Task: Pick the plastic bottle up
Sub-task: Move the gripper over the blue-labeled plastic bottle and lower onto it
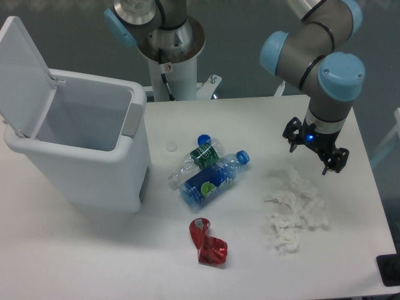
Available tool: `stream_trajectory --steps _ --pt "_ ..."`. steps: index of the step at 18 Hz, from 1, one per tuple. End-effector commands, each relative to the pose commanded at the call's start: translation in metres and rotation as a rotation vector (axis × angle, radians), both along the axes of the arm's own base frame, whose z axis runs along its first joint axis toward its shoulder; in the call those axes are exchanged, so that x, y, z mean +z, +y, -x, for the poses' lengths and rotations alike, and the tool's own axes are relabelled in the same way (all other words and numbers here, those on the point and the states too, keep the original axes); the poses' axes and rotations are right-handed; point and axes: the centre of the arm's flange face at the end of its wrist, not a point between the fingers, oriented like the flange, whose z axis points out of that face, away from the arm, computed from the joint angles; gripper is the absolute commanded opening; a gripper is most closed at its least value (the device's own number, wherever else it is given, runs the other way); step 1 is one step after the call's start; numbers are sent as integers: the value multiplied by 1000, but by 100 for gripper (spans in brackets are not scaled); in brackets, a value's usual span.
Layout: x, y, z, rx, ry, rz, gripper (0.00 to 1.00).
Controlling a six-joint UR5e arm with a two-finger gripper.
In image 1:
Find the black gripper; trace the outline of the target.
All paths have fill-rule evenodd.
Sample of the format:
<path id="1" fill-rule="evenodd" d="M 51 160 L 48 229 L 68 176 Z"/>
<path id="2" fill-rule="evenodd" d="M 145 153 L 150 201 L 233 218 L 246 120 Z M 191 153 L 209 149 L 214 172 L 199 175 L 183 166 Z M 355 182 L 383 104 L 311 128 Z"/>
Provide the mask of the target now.
<path id="1" fill-rule="evenodd" d="M 340 173 L 346 166 L 349 150 L 346 148 L 336 148 L 336 139 L 339 136 L 339 131 L 325 134 L 316 131 L 316 125 L 312 123 L 308 125 L 304 122 L 301 126 L 301 121 L 297 117 L 293 117 L 286 125 L 283 138 L 287 139 L 292 153 L 298 144 L 304 144 L 307 148 L 314 151 L 324 163 L 322 175 L 328 171 Z"/>

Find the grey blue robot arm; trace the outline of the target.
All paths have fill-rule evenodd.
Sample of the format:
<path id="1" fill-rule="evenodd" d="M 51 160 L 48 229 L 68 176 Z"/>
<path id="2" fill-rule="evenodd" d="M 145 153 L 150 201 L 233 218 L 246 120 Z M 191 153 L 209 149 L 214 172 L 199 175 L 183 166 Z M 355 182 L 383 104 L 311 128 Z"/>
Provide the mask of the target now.
<path id="1" fill-rule="evenodd" d="M 349 152 L 336 139 L 359 96 L 363 62 L 338 47 L 359 29 L 363 14 L 355 1 L 289 1 L 302 22 L 295 35 L 272 33 L 259 55 L 261 66 L 309 96 L 303 120 L 291 119 L 283 137 L 290 148 L 315 152 L 326 171 L 339 173 Z M 205 43 L 203 27 L 187 12 L 186 1 L 114 1 L 104 12 L 111 32 L 138 47 L 151 71 L 157 101 L 198 98 L 197 56 Z"/>

